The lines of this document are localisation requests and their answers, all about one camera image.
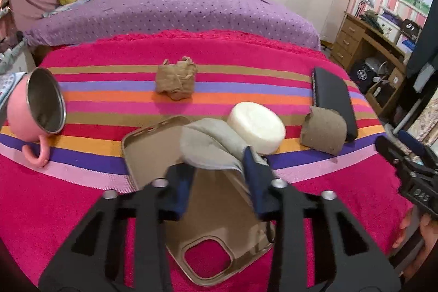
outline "striped blanket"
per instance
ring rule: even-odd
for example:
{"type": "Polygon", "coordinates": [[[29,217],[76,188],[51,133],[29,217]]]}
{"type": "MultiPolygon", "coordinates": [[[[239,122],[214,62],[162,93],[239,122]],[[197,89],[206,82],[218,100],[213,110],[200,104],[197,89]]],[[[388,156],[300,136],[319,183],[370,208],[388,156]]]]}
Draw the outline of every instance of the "striped blanket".
{"type": "MultiPolygon", "coordinates": [[[[0,236],[34,283],[103,189],[134,189],[122,137],[171,115],[226,118],[242,101],[272,109],[286,126],[286,139],[270,156],[275,173],[308,193],[335,190],[384,251],[408,208],[397,194],[394,170],[374,150],[374,140],[384,130],[373,110],[347,74],[320,52],[240,32],[167,31],[56,50],[42,65],[60,82],[67,106],[65,128],[51,139],[51,161],[43,169],[31,167],[20,152],[23,142],[8,125],[0,133],[0,236]],[[157,64],[186,55],[199,69],[192,98],[173,102],[156,94],[157,64]],[[310,73],[315,66],[344,78],[350,91],[359,136],[338,157],[299,143],[312,102],[310,73]]],[[[266,254],[209,290],[242,291],[245,286],[264,291],[271,258],[266,254]]],[[[172,260],[170,266],[176,291],[202,290],[172,260]]],[[[311,266],[309,270],[311,283],[311,266]]]]}

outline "green grass in picture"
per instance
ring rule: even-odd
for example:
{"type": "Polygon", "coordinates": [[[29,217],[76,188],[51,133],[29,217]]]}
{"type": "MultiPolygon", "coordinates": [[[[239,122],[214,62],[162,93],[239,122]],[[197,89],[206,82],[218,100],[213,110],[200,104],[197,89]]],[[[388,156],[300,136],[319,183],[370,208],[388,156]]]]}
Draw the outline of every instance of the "green grass in picture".
{"type": "Polygon", "coordinates": [[[413,5],[414,0],[404,0],[406,3],[411,4],[415,8],[419,9],[422,13],[428,15],[429,10],[431,10],[431,7],[429,7],[426,3],[424,3],[422,0],[417,0],[417,4],[413,5]]]}

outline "crumpled brown paper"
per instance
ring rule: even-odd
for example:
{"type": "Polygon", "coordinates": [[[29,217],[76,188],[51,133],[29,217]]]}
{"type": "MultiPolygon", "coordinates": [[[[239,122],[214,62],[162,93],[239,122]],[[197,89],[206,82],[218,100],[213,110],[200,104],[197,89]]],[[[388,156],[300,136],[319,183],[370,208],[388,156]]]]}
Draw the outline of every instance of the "crumpled brown paper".
{"type": "Polygon", "coordinates": [[[198,68],[188,56],[184,56],[176,64],[170,64],[166,59],[158,66],[155,91],[166,93],[173,100],[189,98],[194,91],[196,72],[198,68]]]}
{"type": "Polygon", "coordinates": [[[301,129],[299,142],[309,148],[337,155],[347,137],[347,123],[336,111],[310,107],[301,129]]]}

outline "black notebook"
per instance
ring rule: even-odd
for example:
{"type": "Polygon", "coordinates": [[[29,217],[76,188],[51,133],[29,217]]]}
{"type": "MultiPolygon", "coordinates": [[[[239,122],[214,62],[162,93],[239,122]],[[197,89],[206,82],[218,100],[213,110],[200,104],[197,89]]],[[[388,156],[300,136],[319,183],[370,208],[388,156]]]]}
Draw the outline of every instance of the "black notebook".
{"type": "Polygon", "coordinates": [[[358,125],[344,80],[333,73],[315,67],[312,72],[313,105],[337,111],[347,123],[347,141],[358,137],[358,125]]]}

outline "purple bedspread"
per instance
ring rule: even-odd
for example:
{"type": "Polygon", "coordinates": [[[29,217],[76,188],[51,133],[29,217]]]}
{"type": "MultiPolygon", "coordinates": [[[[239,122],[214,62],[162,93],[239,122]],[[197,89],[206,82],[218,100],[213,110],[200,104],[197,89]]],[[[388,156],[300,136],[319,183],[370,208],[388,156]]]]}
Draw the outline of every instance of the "purple bedspread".
{"type": "Polygon", "coordinates": [[[319,50],[313,25],[269,0],[92,0],[35,22],[30,45],[73,45],[126,33],[224,29],[319,50]]]}

